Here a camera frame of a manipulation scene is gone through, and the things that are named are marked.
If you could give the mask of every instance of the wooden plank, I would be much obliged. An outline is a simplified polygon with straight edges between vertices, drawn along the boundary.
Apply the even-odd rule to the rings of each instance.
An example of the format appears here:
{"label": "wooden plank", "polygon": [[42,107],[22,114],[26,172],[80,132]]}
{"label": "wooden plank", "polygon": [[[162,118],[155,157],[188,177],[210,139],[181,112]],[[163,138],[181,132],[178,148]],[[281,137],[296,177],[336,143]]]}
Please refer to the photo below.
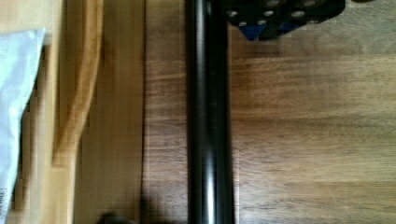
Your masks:
{"label": "wooden plank", "polygon": [[78,154],[74,223],[115,212],[139,223],[144,2],[105,1],[103,52]]}
{"label": "wooden plank", "polygon": [[53,32],[59,1],[5,0],[0,2],[0,33],[47,28]]}
{"label": "wooden plank", "polygon": [[[274,42],[230,30],[239,223],[396,221],[395,4]],[[147,223],[187,223],[183,7],[148,1]]]}

